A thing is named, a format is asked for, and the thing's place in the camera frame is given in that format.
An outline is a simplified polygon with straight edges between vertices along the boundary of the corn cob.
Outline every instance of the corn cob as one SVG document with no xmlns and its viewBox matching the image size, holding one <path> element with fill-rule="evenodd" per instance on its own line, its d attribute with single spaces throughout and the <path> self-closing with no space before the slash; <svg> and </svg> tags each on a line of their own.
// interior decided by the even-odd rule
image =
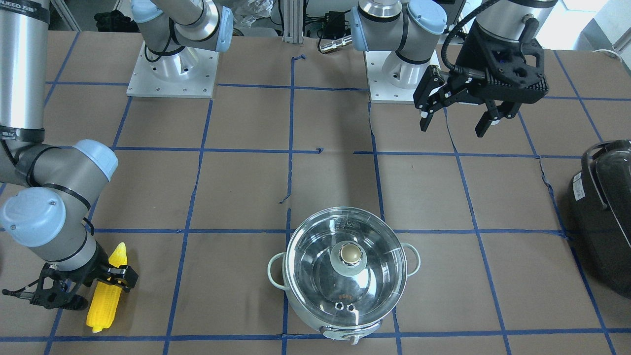
<svg viewBox="0 0 631 355">
<path fill-rule="evenodd" d="M 115 267 L 127 265 L 125 243 L 118 244 L 109 258 L 109 263 Z M 92 304 L 88 311 L 88 318 L 86 319 L 86 324 L 88 327 L 92 327 L 93 333 L 98 333 L 112 325 L 116 316 L 116 307 L 118 307 L 121 291 L 121 288 L 118 286 L 107 285 L 103 282 L 97 283 L 97 288 L 92 297 Z"/>
</svg>

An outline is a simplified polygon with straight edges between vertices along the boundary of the silver pot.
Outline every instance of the silver pot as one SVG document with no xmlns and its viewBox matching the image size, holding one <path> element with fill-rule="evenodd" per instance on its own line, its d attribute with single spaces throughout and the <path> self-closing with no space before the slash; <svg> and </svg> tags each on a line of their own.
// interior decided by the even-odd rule
<svg viewBox="0 0 631 355">
<path fill-rule="evenodd" d="M 407 274 L 403 248 L 416 257 Z M 272 264 L 283 259 L 283 285 Z M 287 252 L 272 257 L 268 279 L 286 292 L 293 310 L 330 339 L 359 339 L 375 332 L 401 298 L 406 279 L 420 268 L 414 246 L 400 243 L 374 214 L 353 207 L 320 211 L 302 222 Z"/>
</svg>

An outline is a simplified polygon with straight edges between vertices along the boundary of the blue joint cap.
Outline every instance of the blue joint cap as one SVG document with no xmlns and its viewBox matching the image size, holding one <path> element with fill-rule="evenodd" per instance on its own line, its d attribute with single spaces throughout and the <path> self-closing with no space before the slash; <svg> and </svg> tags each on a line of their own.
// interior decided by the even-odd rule
<svg viewBox="0 0 631 355">
<path fill-rule="evenodd" d="M 136 23 L 149 22 L 163 13 L 151 0 L 131 0 L 131 14 Z"/>
<path fill-rule="evenodd" d="M 73 145 L 73 148 L 90 158 L 105 174 L 107 181 L 112 180 L 112 175 L 118 167 L 118 158 L 110 148 L 94 140 L 81 140 Z"/>
<path fill-rule="evenodd" d="M 226 6 L 221 10 L 221 21 L 219 22 L 219 37 L 217 38 L 217 52 L 226 52 L 232 43 L 232 29 L 234 26 L 234 15 Z"/>
<path fill-rule="evenodd" d="M 442 35 L 447 26 L 445 9 L 432 0 L 410 0 L 408 13 L 417 25 L 434 35 Z"/>
<path fill-rule="evenodd" d="M 66 206 L 47 188 L 27 188 L 0 208 L 0 222 L 16 242 L 36 248 L 52 241 L 66 223 Z"/>
<path fill-rule="evenodd" d="M 363 32 L 362 18 L 359 15 L 357 6 L 351 9 L 351 36 L 353 37 L 353 46 L 355 49 L 361 52 L 368 52 L 368 42 L 366 42 L 366 35 Z"/>
</svg>

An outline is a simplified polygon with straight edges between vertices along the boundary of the lid knob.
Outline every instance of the lid knob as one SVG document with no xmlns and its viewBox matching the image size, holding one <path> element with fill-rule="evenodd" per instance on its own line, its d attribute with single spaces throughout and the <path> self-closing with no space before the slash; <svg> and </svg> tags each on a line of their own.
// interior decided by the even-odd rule
<svg viewBox="0 0 631 355">
<path fill-rule="evenodd" d="M 362 259 L 362 250 L 356 244 L 344 244 L 339 249 L 339 257 L 347 265 L 356 265 Z"/>
</svg>

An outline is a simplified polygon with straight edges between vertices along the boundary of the white mounting plate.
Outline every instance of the white mounting plate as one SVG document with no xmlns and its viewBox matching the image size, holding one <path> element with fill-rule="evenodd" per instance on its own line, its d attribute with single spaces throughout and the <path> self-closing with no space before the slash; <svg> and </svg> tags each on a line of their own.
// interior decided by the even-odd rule
<svg viewBox="0 0 631 355">
<path fill-rule="evenodd" d="M 212 99 L 219 53 L 196 49 L 200 63 L 182 81 L 165 81 L 152 73 L 152 68 L 144 59 L 144 43 L 136 60 L 134 73 L 129 80 L 127 96 L 133 97 L 188 97 L 192 99 Z"/>
<path fill-rule="evenodd" d="M 389 51 L 365 52 L 370 101 L 381 104 L 413 104 L 412 95 L 416 89 L 404 89 L 390 84 L 381 71 L 389 54 Z M 440 66 L 435 51 L 430 59 L 430 64 Z"/>
</svg>

